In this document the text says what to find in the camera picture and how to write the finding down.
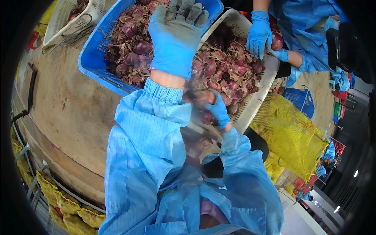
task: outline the blue plastic basket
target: blue plastic basket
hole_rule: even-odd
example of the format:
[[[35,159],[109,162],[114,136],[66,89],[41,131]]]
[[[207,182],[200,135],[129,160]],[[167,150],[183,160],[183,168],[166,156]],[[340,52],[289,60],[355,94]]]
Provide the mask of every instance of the blue plastic basket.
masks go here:
[[[315,112],[315,104],[313,103],[313,98],[309,89],[300,90],[295,88],[287,88],[283,97],[293,103],[293,105],[304,115],[312,118],[313,113]]]
[[[202,34],[204,34],[209,26],[222,13],[223,3],[220,0],[199,0],[197,2],[201,2],[209,12],[208,22],[202,30]],[[109,72],[104,57],[106,47],[110,42],[108,36],[111,35],[115,27],[114,21],[118,18],[120,13],[134,4],[136,4],[136,0],[118,0],[97,24],[97,27],[83,46],[78,58],[78,68],[83,74],[122,96],[139,90],[140,87],[129,85],[123,82],[116,74]]]

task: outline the person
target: person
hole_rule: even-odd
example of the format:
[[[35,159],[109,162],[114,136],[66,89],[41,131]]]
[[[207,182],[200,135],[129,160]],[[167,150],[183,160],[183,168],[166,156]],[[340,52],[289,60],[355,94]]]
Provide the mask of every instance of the person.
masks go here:
[[[323,165],[318,165],[316,167],[316,176],[319,177],[319,178],[321,176],[326,177],[326,169]]]
[[[191,61],[208,12],[201,3],[177,0],[152,14],[154,58],[144,89],[120,100],[109,134],[106,219],[98,234],[280,234],[282,204],[260,150],[232,126],[217,94],[207,108],[223,130],[223,178],[204,179],[185,165],[180,128],[191,104],[182,100]]]
[[[328,64],[328,47],[325,32],[338,29],[340,20],[345,20],[342,10],[334,0],[222,0],[225,6],[239,11],[252,10],[252,27],[248,32],[247,49],[253,56],[263,59],[265,48],[268,54],[291,65],[286,88],[292,86],[302,72],[330,71],[339,91],[347,91],[350,82],[345,72],[332,70]],[[277,21],[286,48],[271,49],[273,38],[269,14]]]
[[[313,196],[310,194],[310,192],[304,194],[303,192],[299,191],[297,197],[302,200],[313,201]]]

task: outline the blue nitrile glove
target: blue nitrile glove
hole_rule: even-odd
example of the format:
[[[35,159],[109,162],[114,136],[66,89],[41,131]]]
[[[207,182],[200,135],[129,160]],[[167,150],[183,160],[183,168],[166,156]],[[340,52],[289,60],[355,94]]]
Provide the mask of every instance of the blue nitrile glove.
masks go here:
[[[153,12],[149,24],[154,46],[151,67],[191,78],[192,59],[209,17],[202,4],[194,1],[183,0],[177,12],[177,0],[171,0],[167,11],[165,5],[159,5]]]
[[[214,118],[218,122],[219,128],[223,129],[227,125],[227,123],[229,123],[230,117],[227,115],[226,106],[222,100],[221,94],[213,89],[210,89],[210,91],[215,94],[215,104],[211,105],[201,102],[200,105],[213,114]]]
[[[270,50],[273,34],[269,23],[269,13],[264,11],[252,12],[252,26],[248,32],[246,49],[258,59],[264,58],[265,43]]]
[[[288,52],[284,48],[282,48],[278,51],[274,51],[274,50],[270,49],[270,51],[268,51],[268,54],[271,55],[271,56],[274,56],[275,58],[279,59],[282,62],[288,61]]]

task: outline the floor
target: floor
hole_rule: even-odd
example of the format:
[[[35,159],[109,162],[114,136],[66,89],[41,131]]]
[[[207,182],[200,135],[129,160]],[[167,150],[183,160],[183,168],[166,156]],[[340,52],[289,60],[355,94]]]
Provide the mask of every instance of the floor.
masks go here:
[[[27,62],[34,63],[38,74],[32,110],[17,121],[33,162],[40,167],[45,160],[68,187],[104,203],[107,138],[116,125],[114,114],[121,96],[79,71],[77,60],[87,38],[73,46],[58,46],[48,56],[41,54],[41,47],[25,52],[14,85],[13,109],[17,114],[27,105],[31,77]],[[330,133],[334,96],[328,80],[329,73],[302,74],[293,87],[311,89],[316,106],[312,120]]]

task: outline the elastic cuff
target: elastic cuff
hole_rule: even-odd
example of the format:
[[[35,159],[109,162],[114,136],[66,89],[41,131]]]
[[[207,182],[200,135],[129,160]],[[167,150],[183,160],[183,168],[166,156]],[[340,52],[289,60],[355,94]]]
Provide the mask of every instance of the elastic cuff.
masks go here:
[[[226,125],[229,123],[229,121],[230,121],[230,117],[228,117],[226,120],[224,120],[224,121],[221,121],[221,123],[225,123],[224,125],[221,125],[221,124],[219,124],[219,122],[218,122],[218,127],[219,127],[219,129],[224,129],[225,127],[226,127]]]
[[[154,96],[159,100],[169,102],[180,102],[183,96],[183,89],[174,89],[162,86],[148,78],[145,83],[144,92]]]
[[[254,20],[267,20],[269,22],[269,13],[265,11],[252,11],[252,21]]]

